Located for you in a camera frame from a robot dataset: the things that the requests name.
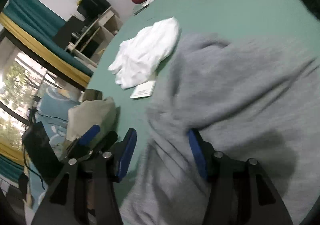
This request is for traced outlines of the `grey sweatshirt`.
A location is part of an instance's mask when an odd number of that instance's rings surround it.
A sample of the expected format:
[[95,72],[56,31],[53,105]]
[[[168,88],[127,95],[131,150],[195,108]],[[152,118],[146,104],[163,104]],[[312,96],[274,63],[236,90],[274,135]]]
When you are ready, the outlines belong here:
[[187,133],[257,159],[294,224],[319,197],[319,59],[294,41],[180,39],[146,108],[149,136],[120,213],[130,224],[200,224],[210,187]]

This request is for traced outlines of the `beige folded garment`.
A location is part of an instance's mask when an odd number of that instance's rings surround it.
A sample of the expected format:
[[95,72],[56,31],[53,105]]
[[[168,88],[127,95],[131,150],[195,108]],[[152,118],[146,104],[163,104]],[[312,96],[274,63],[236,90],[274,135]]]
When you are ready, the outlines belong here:
[[68,110],[68,124],[66,140],[63,150],[66,151],[70,144],[84,135],[93,125],[100,127],[100,132],[89,142],[89,147],[95,147],[112,131],[117,119],[117,110],[114,99],[107,97],[104,100],[84,101],[80,105]]

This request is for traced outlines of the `white paper tag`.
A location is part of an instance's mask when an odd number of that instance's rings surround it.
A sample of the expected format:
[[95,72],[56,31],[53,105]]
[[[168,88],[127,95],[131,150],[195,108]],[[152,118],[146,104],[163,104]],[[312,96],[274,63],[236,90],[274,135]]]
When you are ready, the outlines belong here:
[[155,88],[156,81],[149,80],[145,83],[142,83],[136,86],[135,90],[130,96],[130,99],[139,99],[139,98],[146,98],[152,96],[153,90]]

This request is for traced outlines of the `white garment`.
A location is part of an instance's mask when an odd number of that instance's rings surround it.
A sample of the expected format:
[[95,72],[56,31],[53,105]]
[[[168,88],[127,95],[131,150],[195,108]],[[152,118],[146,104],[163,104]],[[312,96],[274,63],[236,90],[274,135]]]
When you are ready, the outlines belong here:
[[160,62],[178,43],[180,25],[175,17],[167,18],[140,30],[135,37],[121,42],[108,70],[122,89],[136,87],[150,79]]

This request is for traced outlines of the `beige desk shelf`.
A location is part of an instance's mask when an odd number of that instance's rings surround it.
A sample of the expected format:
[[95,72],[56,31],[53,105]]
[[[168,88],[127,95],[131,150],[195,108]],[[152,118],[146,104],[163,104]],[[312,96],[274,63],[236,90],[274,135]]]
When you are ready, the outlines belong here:
[[103,14],[84,27],[81,34],[73,34],[66,50],[90,69],[97,68],[106,47],[120,31],[123,22],[116,10],[109,7]]

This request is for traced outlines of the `teal yellow curtain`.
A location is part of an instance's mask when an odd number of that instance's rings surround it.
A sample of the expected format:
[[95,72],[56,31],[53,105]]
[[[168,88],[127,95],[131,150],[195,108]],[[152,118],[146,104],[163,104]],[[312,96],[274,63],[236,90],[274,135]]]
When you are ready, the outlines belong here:
[[45,62],[86,88],[93,72],[59,47],[53,37],[65,20],[39,0],[9,0],[1,12],[1,25]]

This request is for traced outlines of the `black monitor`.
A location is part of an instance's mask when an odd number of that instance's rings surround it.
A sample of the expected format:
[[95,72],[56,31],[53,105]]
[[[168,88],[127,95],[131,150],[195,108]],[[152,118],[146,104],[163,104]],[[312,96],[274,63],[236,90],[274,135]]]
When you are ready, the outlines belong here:
[[90,21],[103,14],[110,6],[107,0],[81,0],[77,12]]

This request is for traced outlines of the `white papers near pillow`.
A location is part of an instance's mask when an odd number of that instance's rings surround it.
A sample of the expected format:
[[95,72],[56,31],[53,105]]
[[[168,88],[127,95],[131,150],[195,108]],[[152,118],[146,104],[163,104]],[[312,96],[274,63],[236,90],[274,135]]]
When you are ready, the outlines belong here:
[[139,14],[141,11],[143,11],[144,9],[146,9],[152,2],[154,2],[155,0],[146,0],[144,3],[141,4],[141,6],[133,13],[133,16],[136,16],[137,14]]

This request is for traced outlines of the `green bed sheet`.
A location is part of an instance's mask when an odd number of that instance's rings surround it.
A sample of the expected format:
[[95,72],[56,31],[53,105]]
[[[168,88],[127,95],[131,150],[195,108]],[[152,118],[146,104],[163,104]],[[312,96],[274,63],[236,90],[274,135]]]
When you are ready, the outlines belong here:
[[[124,138],[130,128],[137,131],[129,171],[114,186],[120,206],[135,185],[139,161],[148,143],[146,108],[153,94],[149,98],[130,99],[133,90],[117,85],[115,75],[108,67],[121,42],[135,37],[143,28],[171,17],[175,17],[180,25],[178,43],[190,34],[217,35],[231,42],[274,38],[294,41],[319,59],[319,21],[299,0],[155,0],[140,14],[130,17],[107,46],[89,82],[89,88],[100,90],[114,99],[117,108],[114,130],[118,136]],[[178,43],[171,55],[157,67],[156,85],[168,75],[169,62]]]

